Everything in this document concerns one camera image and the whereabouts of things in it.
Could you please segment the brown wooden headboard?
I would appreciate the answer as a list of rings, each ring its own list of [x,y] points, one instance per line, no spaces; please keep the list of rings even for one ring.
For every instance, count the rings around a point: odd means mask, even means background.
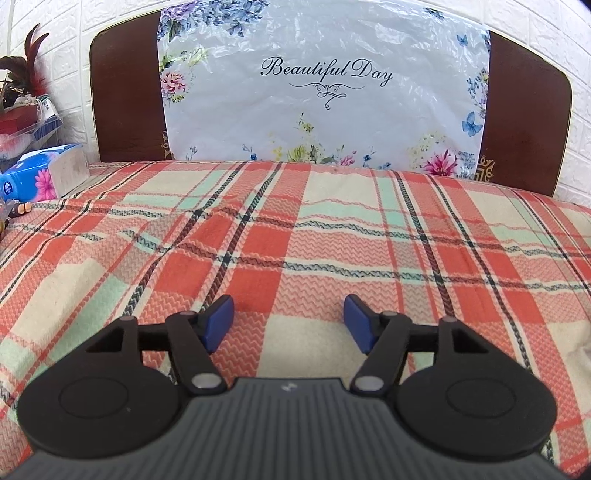
[[[170,158],[157,74],[158,13],[99,32],[89,75],[103,162]],[[547,196],[555,193],[568,139],[572,89],[540,56],[490,35],[492,80],[477,177]]]

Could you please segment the red feather decoration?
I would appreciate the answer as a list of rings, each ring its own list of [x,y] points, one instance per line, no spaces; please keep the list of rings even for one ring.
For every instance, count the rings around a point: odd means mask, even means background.
[[[36,66],[37,55],[42,42],[48,33],[37,33],[40,25],[35,25],[27,34],[24,42],[23,56],[4,56],[1,58],[1,69],[7,71],[2,86],[3,105],[12,106],[17,98],[31,95],[39,97],[47,93],[46,81]]]

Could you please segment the clear plastic container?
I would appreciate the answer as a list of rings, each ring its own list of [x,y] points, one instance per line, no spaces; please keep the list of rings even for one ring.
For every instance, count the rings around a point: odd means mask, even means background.
[[[21,97],[21,102],[1,114],[1,160],[18,159],[40,149],[60,129],[63,121],[48,95]]]

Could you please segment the red plaid bed sheet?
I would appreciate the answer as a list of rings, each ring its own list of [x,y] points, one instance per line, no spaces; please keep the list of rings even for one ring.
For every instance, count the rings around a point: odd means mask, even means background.
[[[349,380],[346,295],[453,315],[552,390],[547,457],[590,461],[590,212],[490,183],[301,164],[96,164],[1,242],[1,469],[29,455],[25,385],[122,314],[159,323],[235,299],[228,380]]]

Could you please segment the blue tissue pack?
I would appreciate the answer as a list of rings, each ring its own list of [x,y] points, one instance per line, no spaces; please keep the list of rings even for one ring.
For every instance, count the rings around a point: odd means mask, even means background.
[[[1,175],[4,200],[41,202],[59,199],[89,178],[80,144],[66,144],[24,154]]]

